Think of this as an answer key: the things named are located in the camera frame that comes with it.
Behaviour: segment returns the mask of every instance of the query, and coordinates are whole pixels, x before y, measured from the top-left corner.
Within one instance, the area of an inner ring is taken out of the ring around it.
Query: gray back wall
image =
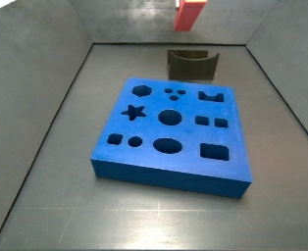
[[[175,0],[71,0],[95,43],[246,44],[277,0],[210,0],[190,32],[174,32]]]

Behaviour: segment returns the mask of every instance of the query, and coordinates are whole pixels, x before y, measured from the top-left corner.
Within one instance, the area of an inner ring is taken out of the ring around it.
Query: rectangular hole
[[[224,145],[201,144],[201,157],[221,161],[229,161],[229,148]]]

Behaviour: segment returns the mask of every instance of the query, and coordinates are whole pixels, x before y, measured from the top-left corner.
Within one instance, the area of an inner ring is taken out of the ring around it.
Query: oval hole
[[[170,97],[170,100],[173,100],[173,101],[177,101],[179,98],[178,98],[178,96],[175,96],[175,95],[171,95]]]
[[[161,153],[174,154],[182,150],[182,144],[173,138],[161,138],[154,142],[154,148]]]
[[[165,92],[166,92],[166,93],[171,93],[171,92],[173,92],[173,89],[171,89],[171,88],[166,88],[166,89],[165,89]]]
[[[181,95],[185,95],[185,94],[186,94],[186,90],[178,90],[178,93],[179,93]]]

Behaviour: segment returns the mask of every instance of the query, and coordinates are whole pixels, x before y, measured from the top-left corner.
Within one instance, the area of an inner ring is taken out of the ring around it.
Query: gray side wall
[[[68,0],[0,9],[0,227],[91,46]]]
[[[248,48],[308,130],[308,0],[278,1]]]

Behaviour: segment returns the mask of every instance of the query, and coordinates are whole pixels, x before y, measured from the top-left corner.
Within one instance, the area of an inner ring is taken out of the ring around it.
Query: square hole
[[[123,135],[112,133],[108,135],[107,143],[111,145],[119,145],[122,143],[122,140],[123,140]]]
[[[210,118],[203,117],[203,116],[197,116],[195,117],[195,123],[202,126],[209,126],[210,125]]]
[[[224,145],[201,144],[201,157],[207,159],[215,159],[221,161],[229,161],[229,148]]]
[[[226,119],[215,119],[215,127],[228,128],[228,126],[229,124]]]

